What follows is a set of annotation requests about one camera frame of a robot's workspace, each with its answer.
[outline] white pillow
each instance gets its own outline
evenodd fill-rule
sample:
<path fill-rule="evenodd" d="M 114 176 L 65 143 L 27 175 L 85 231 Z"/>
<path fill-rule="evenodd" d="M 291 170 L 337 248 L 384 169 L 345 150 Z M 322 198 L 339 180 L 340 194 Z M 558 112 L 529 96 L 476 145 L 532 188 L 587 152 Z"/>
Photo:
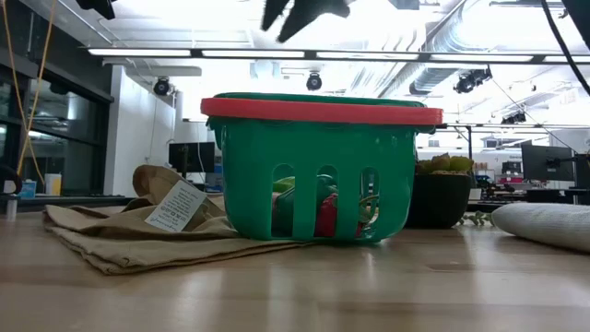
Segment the white pillow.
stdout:
<path fill-rule="evenodd" d="M 590 252 L 590 207 L 514 203 L 491 217 L 503 231 L 540 243 Z"/>

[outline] wooden table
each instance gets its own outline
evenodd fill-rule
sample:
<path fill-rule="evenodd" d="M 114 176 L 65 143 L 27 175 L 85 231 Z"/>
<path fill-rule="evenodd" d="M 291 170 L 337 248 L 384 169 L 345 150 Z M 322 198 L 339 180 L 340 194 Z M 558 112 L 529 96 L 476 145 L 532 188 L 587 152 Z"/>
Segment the wooden table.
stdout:
<path fill-rule="evenodd" d="M 0 331 L 588 331 L 590 258 L 491 226 L 105 277 L 0 220 Z"/>

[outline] black pot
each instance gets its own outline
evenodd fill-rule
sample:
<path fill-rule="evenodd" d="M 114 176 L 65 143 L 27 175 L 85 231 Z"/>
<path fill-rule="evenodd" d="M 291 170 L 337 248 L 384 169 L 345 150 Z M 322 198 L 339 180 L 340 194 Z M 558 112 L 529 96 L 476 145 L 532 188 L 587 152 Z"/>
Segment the black pot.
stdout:
<path fill-rule="evenodd" d="M 470 191 L 471 178 L 467 175 L 416 175 L 406 228 L 453 227 L 467 209 Z"/>

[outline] white label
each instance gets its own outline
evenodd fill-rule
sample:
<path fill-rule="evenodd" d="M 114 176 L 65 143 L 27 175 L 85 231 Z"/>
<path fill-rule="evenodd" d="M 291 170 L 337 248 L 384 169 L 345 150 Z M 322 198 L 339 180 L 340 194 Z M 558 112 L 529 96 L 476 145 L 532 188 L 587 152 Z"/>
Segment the white label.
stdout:
<path fill-rule="evenodd" d="M 193 185 L 179 180 L 146 222 L 164 231 L 182 231 L 206 197 L 207 194 Z"/>

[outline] basket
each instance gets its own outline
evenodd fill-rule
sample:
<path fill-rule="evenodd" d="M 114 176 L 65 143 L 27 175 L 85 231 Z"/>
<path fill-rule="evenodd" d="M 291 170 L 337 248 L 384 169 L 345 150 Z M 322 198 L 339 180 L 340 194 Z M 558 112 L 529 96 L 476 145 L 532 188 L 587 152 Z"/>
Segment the basket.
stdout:
<path fill-rule="evenodd" d="M 228 218 L 257 240 L 377 242 L 397 233 L 412 195 L 415 135 L 443 118 L 442 110 L 414 101 L 256 93 L 221 94 L 204 99 L 201 109 L 223 153 Z M 323 170 L 338 188 L 329 238 L 314 236 Z M 277 234 L 273 182 L 288 175 L 296 188 L 292 230 Z M 371 193 L 378 194 L 370 206 L 378 216 L 359 231 L 360 198 Z"/>

